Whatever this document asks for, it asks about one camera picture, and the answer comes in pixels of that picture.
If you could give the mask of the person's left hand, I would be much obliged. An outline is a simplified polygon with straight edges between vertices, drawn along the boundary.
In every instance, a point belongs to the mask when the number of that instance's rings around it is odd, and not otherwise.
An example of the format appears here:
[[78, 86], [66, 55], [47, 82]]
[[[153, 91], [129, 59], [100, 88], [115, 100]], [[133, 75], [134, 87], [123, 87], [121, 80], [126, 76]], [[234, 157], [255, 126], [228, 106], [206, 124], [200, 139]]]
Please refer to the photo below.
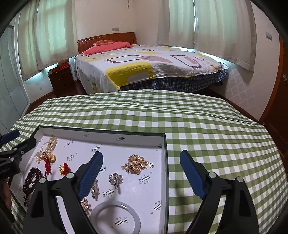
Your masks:
[[3, 199], [7, 208], [10, 210], [12, 206], [12, 201], [8, 179], [1, 180], [0, 192], [1, 192], [1, 198]]

